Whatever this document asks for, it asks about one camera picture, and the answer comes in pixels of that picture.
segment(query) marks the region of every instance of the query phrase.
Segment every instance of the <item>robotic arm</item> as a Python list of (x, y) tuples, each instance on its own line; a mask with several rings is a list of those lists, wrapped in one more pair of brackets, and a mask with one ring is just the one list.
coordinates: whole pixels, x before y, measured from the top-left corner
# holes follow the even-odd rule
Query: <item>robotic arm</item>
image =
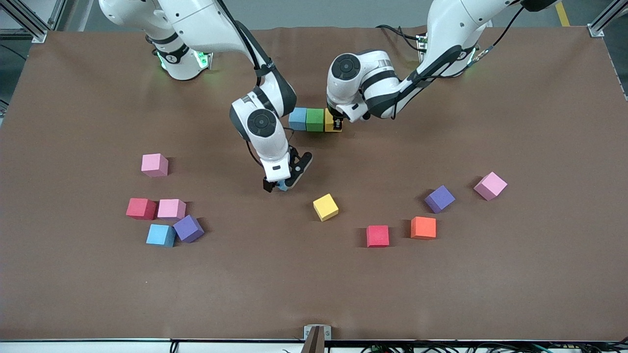
[(157, 48), (164, 68), (175, 79), (198, 75), (203, 69), (196, 60), (199, 53), (243, 53), (254, 65), (257, 84), (232, 103), (229, 117), (240, 136), (257, 151), (259, 161), (256, 161), (266, 174), (264, 189), (270, 192), (278, 186), (287, 190), (295, 185), (312, 155), (299, 156), (288, 144), (279, 118), (294, 110), (296, 94), (251, 32), (233, 19), (222, 0), (99, 0), (99, 3), (111, 21), (144, 30)]
[[(554, 0), (524, 0), (539, 11)], [(434, 0), (428, 13), (428, 45), (421, 65), (399, 80), (388, 54), (367, 50), (339, 55), (327, 74), (327, 105), (338, 119), (395, 118), (438, 77), (460, 75), (470, 63), (486, 22), (511, 4), (506, 0)]]

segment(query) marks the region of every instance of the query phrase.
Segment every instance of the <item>cube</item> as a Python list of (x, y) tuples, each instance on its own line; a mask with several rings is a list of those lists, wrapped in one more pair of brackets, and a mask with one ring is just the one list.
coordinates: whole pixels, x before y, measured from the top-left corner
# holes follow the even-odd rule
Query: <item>cube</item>
[(295, 108), (290, 116), (288, 116), (288, 126), (295, 131), (306, 131), (305, 117), (307, 115), (307, 108)]
[(142, 173), (151, 178), (165, 177), (168, 175), (168, 160), (161, 153), (143, 155)]
[(313, 204), (321, 222), (325, 222), (338, 214), (338, 206), (336, 206), (330, 193), (314, 201)]
[(387, 225), (369, 225), (366, 228), (366, 247), (387, 247), (390, 245)]
[(175, 223), (175, 231), (182, 242), (188, 243), (195, 241), (205, 233), (200, 224), (198, 224), (197, 219), (191, 215), (187, 215), (185, 218)]
[(133, 219), (153, 220), (157, 203), (147, 198), (132, 198), (126, 208), (126, 215)]
[(429, 217), (415, 217), (410, 226), (412, 239), (436, 239), (436, 219)]
[(185, 202), (178, 198), (159, 200), (157, 218), (163, 220), (182, 220), (185, 217)]
[(445, 207), (449, 206), (450, 203), (454, 202), (456, 199), (453, 197), (452, 193), (447, 190), (447, 188), (442, 185), (437, 188), (425, 198), (425, 203), (430, 206), (434, 213), (440, 213)]
[(494, 172), (490, 172), (487, 176), (483, 177), (473, 189), (485, 198), (486, 201), (491, 201), (506, 188), (506, 185), (508, 185), (508, 183), (502, 180), (502, 178), (497, 176)]
[(307, 131), (322, 133), (325, 130), (325, 111), (323, 109), (308, 108), (305, 116)]
[(335, 126), (333, 123), (333, 115), (329, 112), (329, 109), (325, 108), (325, 132), (326, 133), (341, 133), (342, 122), (340, 126)]
[(146, 243), (155, 246), (173, 247), (175, 245), (175, 229), (169, 225), (151, 224)]

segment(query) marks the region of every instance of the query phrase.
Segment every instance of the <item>green cube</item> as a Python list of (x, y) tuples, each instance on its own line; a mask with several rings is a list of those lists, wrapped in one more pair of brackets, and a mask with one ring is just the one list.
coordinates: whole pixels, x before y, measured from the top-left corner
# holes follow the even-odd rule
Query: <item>green cube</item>
[(305, 115), (305, 129), (322, 133), (325, 130), (325, 110), (308, 108)]

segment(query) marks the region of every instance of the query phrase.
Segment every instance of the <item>yellow cube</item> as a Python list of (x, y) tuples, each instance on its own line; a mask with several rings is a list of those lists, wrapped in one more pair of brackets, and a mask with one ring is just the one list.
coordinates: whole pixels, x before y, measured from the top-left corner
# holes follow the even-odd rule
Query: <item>yellow cube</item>
[(314, 209), (321, 222), (325, 222), (338, 214), (338, 206), (336, 206), (330, 193), (314, 201)]
[(326, 133), (341, 133), (342, 128), (335, 130), (333, 128), (333, 115), (329, 112), (329, 109), (325, 108), (325, 132)]

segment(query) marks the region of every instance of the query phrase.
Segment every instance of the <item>yellow floor line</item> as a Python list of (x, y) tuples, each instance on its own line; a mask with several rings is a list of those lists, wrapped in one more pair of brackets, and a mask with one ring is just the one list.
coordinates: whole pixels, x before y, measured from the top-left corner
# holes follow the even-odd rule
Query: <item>yellow floor line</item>
[(562, 24), (563, 27), (569, 27), (569, 19), (567, 18), (567, 13), (565, 12), (565, 7), (562, 2), (556, 4), (556, 12), (558, 13), (558, 18), (560, 18), (560, 24)]

